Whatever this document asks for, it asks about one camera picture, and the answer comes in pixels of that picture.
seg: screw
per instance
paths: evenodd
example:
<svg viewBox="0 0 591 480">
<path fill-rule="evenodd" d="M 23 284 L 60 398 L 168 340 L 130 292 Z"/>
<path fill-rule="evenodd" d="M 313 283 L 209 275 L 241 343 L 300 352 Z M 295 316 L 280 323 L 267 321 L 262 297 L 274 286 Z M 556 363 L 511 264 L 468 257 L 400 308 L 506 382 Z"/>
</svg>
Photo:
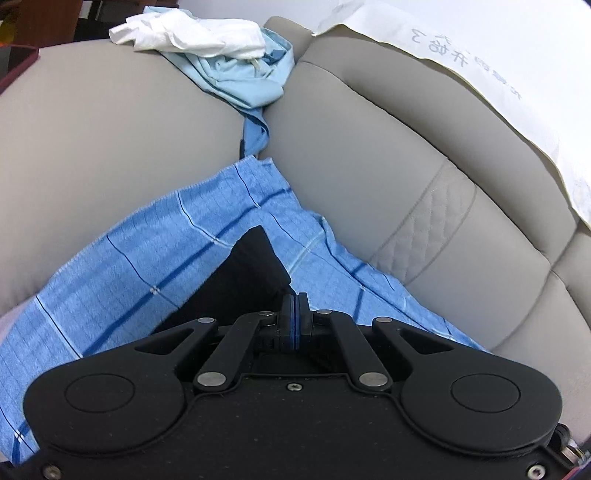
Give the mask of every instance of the screw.
<svg viewBox="0 0 591 480">
<path fill-rule="evenodd" d="M 366 387 L 383 387 L 388 383 L 388 377 L 379 372 L 367 372 L 359 376 L 359 381 Z"/>
<path fill-rule="evenodd" d="M 47 480 L 60 480 L 61 470 L 55 465 L 46 465 L 43 467 L 43 476 L 47 478 Z"/>
<path fill-rule="evenodd" d="M 541 480 L 546 476 L 546 468 L 543 465 L 534 465 L 527 470 L 527 478 Z"/>
<path fill-rule="evenodd" d="M 220 372 L 205 372 L 197 377 L 197 383 L 204 387 L 219 387 L 226 383 L 226 376 Z"/>
<path fill-rule="evenodd" d="M 287 384 L 287 390 L 289 390 L 290 392 L 299 392 L 299 391 L 301 391 L 302 388 L 304 388 L 304 387 L 302 387 L 301 383 L 288 383 Z"/>
</svg>

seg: seat seam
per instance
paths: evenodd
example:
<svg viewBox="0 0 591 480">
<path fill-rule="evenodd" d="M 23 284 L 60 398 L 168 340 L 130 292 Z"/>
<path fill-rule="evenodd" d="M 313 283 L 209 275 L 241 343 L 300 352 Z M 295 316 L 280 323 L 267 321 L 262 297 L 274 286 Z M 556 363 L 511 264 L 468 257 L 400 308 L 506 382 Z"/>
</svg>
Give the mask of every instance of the seat seam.
<svg viewBox="0 0 591 480">
<path fill-rule="evenodd" d="M 343 79 L 341 79 L 339 76 L 335 75 L 334 73 L 332 73 L 330 70 L 327 70 L 319 65 L 317 65 L 316 63 L 312 63 L 310 60 L 299 60 L 299 63 L 307 63 L 308 65 L 312 65 L 313 67 L 316 67 L 326 73 L 328 73 L 329 75 L 333 76 L 334 78 L 336 78 L 338 81 L 340 81 L 343 85 L 345 85 L 349 90 L 351 90 L 351 92 L 355 93 L 356 95 L 359 95 L 361 98 L 367 100 L 369 103 L 371 103 L 373 106 L 375 106 L 376 108 L 379 108 L 381 111 L 385 112 L 387 115 L 391 116 L 392 118 L 395 118 L 397 121 L 399 121 L 400 123 L 402 123 L 405 127 L 407 127 L 409 130 L 411 130 L 412 132 L 416 133 L 419 137 L 421 137 L 425 142 L 427 142 L 429 145 L 431 145 L 437 152 L 439 152 L 441 155 L 443 155 L 449 162 L 451 162 L 459 171 L 461 171 L 464 175 L 466 175 L 466 177 L 468 177 L 470 179 L 470 181 L 472 183 L 474 183 L 474 185 L 477 185 L 478 188 L 480 188 L 482 190 L 482 192 L 484 194 L 486 194 L 486 196 L 488 198 L 490 198 L 491 202 L 494 203 L 497 208 L 503 212 L 503 215 L 505 215 L 505 217 L 507 218 L 507 220 L 509 220 L 513 225 L 515 225 L 515 227 L 521 232 L 521 234 L 527 239 L 527 241 L 529 242 L 529 244 L 532 246 L 532 248 L 534 250 L 536 250 L 540 255 L 542 255 L 542 257 L 544 257 L 546 259 L 546 261 L 548 262 L 548 265 L 550 266 L 550 268 L 552 267 L 553 263 L 550 262 L 550 259 L 548 258 L 548 256 L 546 256 L 545 253 L 542 252 L 542 250 L 540 250 L 539 248 L 537 248 L 532 241 L 530 240 L 530 237 L 523 231 L 523 229 L 517 225 L 513 219 L 507 215 L 507 213 L 500 207 L 500 205 L 495 201 L 495 199 L 488 195 L 487 192 L 485 192 L 480 185 L 478 185 L 476 182 L 474 182 L 474 180 L 472 180 L 472 178 L 470 177 L 470 175 L 468 175 L 466 172 L 464 172 L 460 167 L 458 167 L 456 165 L 456 163 L 451 160 L 447 155 L 445 155 L 444 152 L 442 152 L 441 150 L 439 150 L 435 145 L 433 145 L 427 138 L 425 138 L 423 135 L 421 135 L 419 132 L 417 132 L 411 125 L 408 125 L 406 122 L 404 122 L 403 120 L 399 119 L 397 116 L 393 115 L 392 113 L 388 112 L 385 108 L 377 105 L 375 102 L 373 102 L 371 99 L 367 98 L 365 95 L 362 95 L 361 93 L 359 93 L 357 90 L 353 89 L 351 86 L 349 86 L 349 84 L 344 81 Z"/>
<path fill-rule="evenodd" d="M 472 207 L 474 207 L 474 202 L 476 201 L 476 194 L 478 193 L 478 186 L 474 182 L 472 182 L 472 184 L 474 185 L 474 193 L 472 194 L 472 200 L 470 201 L 470 206 L 466 209 L 466 213 L 464 214 L 464 217 L 462 217 L 462 220 L 460 220 L 460 223 L 458 223 L 456 229 L 449 236 L 449 238 L 445 241 L 445 243 L 441 246 L 441 248 L 435 254 L 435 256 L 427 263 L 427 265 L 425 265 L 413 278 L 411 278 L 409 281 L 407 281 L 403 284 L 405 287 L 409 286 L 413 281 L 415 281 L 423 272 L 425 272 L 426 269 L 428 269 L 431 266 L 431 264 L 433 262 L 435 262 L 436 259 L 439 258 L 439 255 L 441 255 L 441 253 L 447 248 L 449 243 L 456 236 L 456 233 L 458 232 L 458 230 L 462 227 L 462 225 L 464 225 L 464 222 L 466 221 L 466 219 L 468 218 L 468 215 L 472 211 Z"/>
<path fill-rule="evenodd" d="M 591 318 L 587 318 L 587 316 L 583 313 L 583 309 L 579 306 L 579 304 L 577 303 L 577 300 L 573 297 L 573 294 L 571 293 L 571 291 L 569 289 L 569 282 L 565 282 L 564 279 L 560 276 L 560 274 L 558 272 L 555 272 L 554 270 L 550 270 L 550 271 L 554 275 L 556 275 L 556 277 L 563 283 L 564 289 L 566 290 L 566 293 L 569 294 L 571 300 L 573 300 L 574 306 L 577 307 L 577 310 L 581 314 L 581 317 L 583 317 L 583 320 L 585 321 L 585 323 L 589 327 L 589 330 L 591 330 Z"/>
<path fill-rule="evenodd" d="M 494 347 L 492 347 L 492 348 L 491 348 L 491 352 L 493 352 L 494 350 L 496 350 L 496 349 L 498 349 L 498 348 L 502 347 L 502 345 L 503 345 L 505 342 L 507 342 L 507 341 L 508 341 L 508 340 L 509 340 L 509 339 L 510 339 L 510 338 L 511 338 L 511 337 L 512 337 L 512 336 L 513 336 L 513 335 L 514 335 L 514 334 L 515 334 L 515 333 L 516 333 L 516 332 L 517 332 L 517 331 L 518 331 L 518 330 L 519 330 L 519 329 L 520 329 L 520 328 L 521 328 L 521 327 L 522 327 L 524 324 L 525 324 L 525 322 L 527 322 L 527 320 L 528 320 L 528 319 L 530 318 L 530 316 L 531 316 L 531 313 L 534 311 L 534 308 L 537 306 L 538 302 L 540 301 L 540 298 L 542 298 L 542 294 L 544 293 L 544 290 L 545 290 L 545 288 L 546 288 L 546 285 L 548 284 L 548 280 L 550 279 L 550 276 L 551 276 L 551 275 L 554 275 L 556 278 L 558 278 L 558 279 L 559 279 L 559 280 L 562 282 L 562 284 L 564 285 L 564 282 L 563 282 L 562 278 L 560 278 L 560 277 L 559 277 L 559 276 L 556 274 L 556 272 L 554 272 L 552 269 L 550 269 L 550 270 L 548 271 L 548 274 L 546 275 L 546 279 L 544 280 L 544 283 L 542 284 L 542 288 L 541 288 L 541 290 L 540 290 L 540 293 L 538 293 L 538 295 L 537 295 L 537 297 L 535 298 L 535 300 L 534 300 L 534 302 L 533 302 L 532 306 L 531 306 L 531 307 L 530 307 L 530 309 L 527 311 L 527 313 L 525 314 L 525 316 L 523 317 L 523 319 L 521 319 L 521 321 L 520 321 L 520 322 L 517 324 L 517 326 L 516 326 L 516 327 L 515 327 L 513 330 L 511 330 L 511 332 L 510 332 L 510 333 L 509 333 L 509 334 L 508 334 L 508 335 L 507 335 L 507 336 L 506 336 L 506 337 L 505 337 L 503 340 L 501 340 L 501 341 L 500 341 L 500 342 L 499 342 L 499 343 L 498 343 L 496 346 L 494 346 Z"/>
<path fill-rule="evenodd" d="M 416 210 L 417 206 L 419 203 L 421 203 L 421 201 L 425 198 L 425 196 L 427 195 L 427 192 L 431 189 L 431 187 L 435 184 L 435 182 L 437 181 L 437 179 L 441 176 L 441 172 L 443 172 L 444 168 L 446 167 L 446 163 L 443 162 L 441 164 L 441 167 L 439 167 L 439 170 L 435 173 L 435 175 L 433 176 L 433 178 L 429 181 L 429 183 L 427 184 L 427 186 L 425 187 L 425 189 L 423 190 L 422 194 L 420 195 L 420 197 L 418 198 L 418 200 L 415 202 L 415 204 L 412 206 L 412 208 L 408 211 L 408 213 L 405 215 L 405 217 L 402 219 L 402 222 L 400 222 L 400 224 L 396 227 L 396 229 L 390 234 L 388 235 L 388 237 L 386 238 L 386 240 L 384 240 L 384 243 L 382 243 L 382 245 L 380 245 L 374 253 L 372 253 L 369 257 L 369 261 L 371 262 L 374 257 L 376 255 L 378 255 L 378 253 L 384 249 L 384 247 L 386 247 L 386 245 L 388 245 L 388 243 L 390 242 L 390 240 L 392 240 L 392 238 L 400 231 L 400 229 L 404 226 L 404 224 L 406 223 L 406 221 L 408 220 L 408 218 L 413 214 L 413 212 Z"/>
</svg>

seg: wooden furniture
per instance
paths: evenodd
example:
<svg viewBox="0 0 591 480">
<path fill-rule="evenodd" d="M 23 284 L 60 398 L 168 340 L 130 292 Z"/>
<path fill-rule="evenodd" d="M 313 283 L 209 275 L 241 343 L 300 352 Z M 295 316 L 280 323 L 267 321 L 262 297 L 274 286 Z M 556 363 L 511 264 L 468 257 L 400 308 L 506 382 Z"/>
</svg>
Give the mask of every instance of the wooden furniture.
<svg viewBox="0 0 591 480">
<path fill-rule="evenodd" d="M 82 0 L 19 0 L 15 44 L 49 47 L 74 39 Z M 136 5 L 140 13 L 146 5 L 177 7 L 176 0 L 111 0 Z"/>
</svg>

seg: seat backrest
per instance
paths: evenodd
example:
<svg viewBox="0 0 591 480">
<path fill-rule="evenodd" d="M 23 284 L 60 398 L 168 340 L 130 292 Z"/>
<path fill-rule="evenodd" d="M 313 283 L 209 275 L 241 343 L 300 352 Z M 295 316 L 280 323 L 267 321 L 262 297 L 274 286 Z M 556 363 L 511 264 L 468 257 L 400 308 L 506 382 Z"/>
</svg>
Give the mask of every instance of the seat backrest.
<svg viewBox="0 0 591 480">
<path fill-rule="evenodd" d="M 230 105 L 109 40 L 42 48 L 0 112 L 0 317 L 134 210 L 236 161 L 242 138 Z"/>
<path fill-rule="evenodd" d="M 264 155 L 349 251 L 549 375 L 591 432 L 591 236 L 545 156 L 448 71 L 345 27 L 265 116 Z"/>
</svg>

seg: black mount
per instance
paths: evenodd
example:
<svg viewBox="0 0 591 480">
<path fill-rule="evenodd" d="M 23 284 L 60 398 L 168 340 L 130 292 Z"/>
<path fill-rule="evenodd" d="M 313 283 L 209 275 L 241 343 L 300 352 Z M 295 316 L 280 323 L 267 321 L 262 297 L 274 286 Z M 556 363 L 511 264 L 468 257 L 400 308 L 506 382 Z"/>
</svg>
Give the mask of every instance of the black mount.
<svg viewBox="0 0 591 480">
<path fill-rule="evenodd" d="M 43 479 L 524 479 L 556 386 L 524 365 L 379 317 L 311 312 L 306 294 L 231 327 L 196 319 L 37 378 L 24 400 Z"/>
</svg>

